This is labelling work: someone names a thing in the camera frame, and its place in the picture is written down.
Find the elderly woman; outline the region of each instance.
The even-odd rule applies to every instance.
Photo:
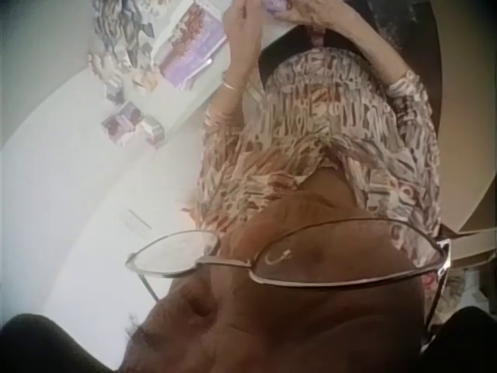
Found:
[[[246,120],[262,9],[234,0],[224,15],[231,63],[207,110],[193,211],[198,228],[220,237],[224,265],[173,283],[132,337],[124,371],[386,372],[419,355],[419,277],[354,290],[296,283],[399,274],[436,254],[420,244],[440,224],[426,91],[340,0],[297,0],[276,17],[333,30],[360,55],[324,47],[286,59],[265,82],[260,115]],[[226,266],[269,242],[277,247],[255,275]]]

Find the eyeglasses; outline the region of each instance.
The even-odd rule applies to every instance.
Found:
[[[379,259],[397,258],[393,263],[398,263],[398,251],[392,245],[414,266],[409,264],[404,270],[375,266]],[[126,267],[138,274],[155,301],[158,296],[145,276],[179,278],[202,266],[242,268],[259,284],[310,290],[368,288],[435,274],[438,288],[427,312],[427,327],[450,267],[450,240],[435,241],[410,224],[388,218],[307,225],[268,242],[247,261],[218,256],[220,247],[221,240],[213,232],[177,232],[131,254]],[[354,253],[360,254],[359,260]]]

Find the hand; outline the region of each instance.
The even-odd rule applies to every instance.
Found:
[[[257,63],[261,54],[262,12],[261,0],[233,0],[224,13],[224,32],[230,47],[227,77],[244,79]]]
[[[288,0],[287,11],[274,13],[274,17],[300,25],[320,26],[343,31],[356,13],[343,0]]]

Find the metal eyeglass frame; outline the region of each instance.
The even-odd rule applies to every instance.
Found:
[[[429,242],[431,244],[431,246],[433,247],[433,249],[436,250],[440,254],[440,258],[435,263],[431,263],[427,266],[416,268],[414,270],[405,270],[402,272],[398,272],[396,274],[389,274],[389,275],[385,275],[385,276],[372,277],[372,278],[368,278],[368,279],[354,280],[354,281],[341,281],[341,282],[335,281],[335,282],[322,282],[322,283],[278,281],[278,280],[265,279],[265,278],[257,276],[254,273],[253,269],[256,267],[257,263],[262,258],[263,254],[272,248],[271,246],[274,242],[278,242],[281,239],[285,239],[286,237],[293,235],[296,232],[300,232],[300,231],[308,229],[308,228],[315,228],[315,227],[318,227],[321,225],[338,224],[338,223],[343,223],[343,222],[348,222],[348,221],[390,221],[392,223],[407,226],[410,229],[414,230],[416,233],[420,234],[427,242]],[[150,244],[146,245],[144,248],[140,249],[138,252],[130,254],[130,256],[128,257],[128,260],[126,261],[126,267],[138,275],[141,282],[147,288],[148,292],[151,294],[152,298],[156,302],[158,302],[159,298],[155,294],[155,292],[152,289],[152,287],[150,286],[150,284],[148,283],[147,279],[145,278],[145,275],[162,277],[162,278],[181,278],[181,277],[185,277],[187,275],[190,275],[196,269],[198,269],[200,266],[204,266],[204,265],[245,268],[246,270],[248,270],[248,275],[250,276],[250,278],[259,284],[280,286],[280,287],[284,287],[284,288],[307,288],[307,289],[329,288],[329,289],[352,290],[352,289],[357,289],[357,288],[369,288],[369,287],[381,286],[381,285],[386,285],[386,284],[393,284],[396,282],[410,280],[414,277],[422,276],[424,274],[436,273],[437,280],[438,280],[438,288],[436,289],[433,303],[429,309],[429,312],[427,314],[426,321],[425,321],[425,327],[426,327],[426,329],[428,329],[429,324],[431,323],[431,320],[432,320],[433,315],[435,313],[436,305],[438,304],[438,301],[440,300],[440,296],[442,294],[443,287],[446,283],[448,269],[450,268],[451,242],[449,239],[435,240],[435,239],[429,237],[427,234],[420,231],[419,229],[417,229],[416,227],[414,227],[408,223],[405,223],[403,221],[398,221],[395,219],[390,219],[390,218],[351,218],[351,219],[331,220],[331,221],[320,222],[318,224],[306,225],[302,228],[299,228],[298,230],[292,231],[290,233],[287,233],[286,235],[283,235],[282,237],[279,237],[275,241],[269,242],[268,244],[266,244],[265,247],[263,247],[255,255],[255,257],[253,259],[247,260],[247,261],[221,258],[221,257],[217,256],[217,252],[218,252],[219,248],[221,247],[221,240],[219,239],[219,237],[217,237],[216,245],[210,250],[210,252],[208,252],[205,255],[198,258],[195,261],[195,265],[192,268],[189,268],[187,270],[182,270],[180,272],[162,273],[162,272],[154,272],[154,271],[149,271],[149,270],[141,270],[141,269],[137,268],[136,265],[134,264],[134,259],[137,257],[137,255],[139,255],[140,253],[142,253],[143,251],[145,251],[149,247],[153,246],[157,242],[160,242],[164,239],[168,239],[174,235],[185,234],[188,232],[205,232],[205,233],[215,235],[217,237],[217,235],[215,233],[213,233],[212,231],[191,230],[191,231],[183,231],[183,232],[173,233],[171,235],[163,236],[160,239],[156,239],[154,242],[151,242]]]

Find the woman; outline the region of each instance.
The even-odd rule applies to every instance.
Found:
[[[276,17],[333,30],[366,59],[328,48],[288,58],[267,79],[260,116],[246,121],[242,94],[261,53],[262,7],[234,0],[224,15],[231,63],[207,110],[193,210],[198,228],[222,237],[218,256],[248,260],[276,237],[345,218],[388,217],[435,235],[438,148],[419,77],[340,0],[297,0]],[[305,246],[301,259],[312,268],[326,263],[320,276],[334,281],[409,270],[433,255],[408,237],[414,231],[385,242],[374,225],[341,226],[284,247]],[[287,274],[306,280],[308,268]],[[203,267],[158,302],[132,337],[122,369],[402,371],[417,358],[422,333],[419,279],[304,291],[256,284],[239,269]]]

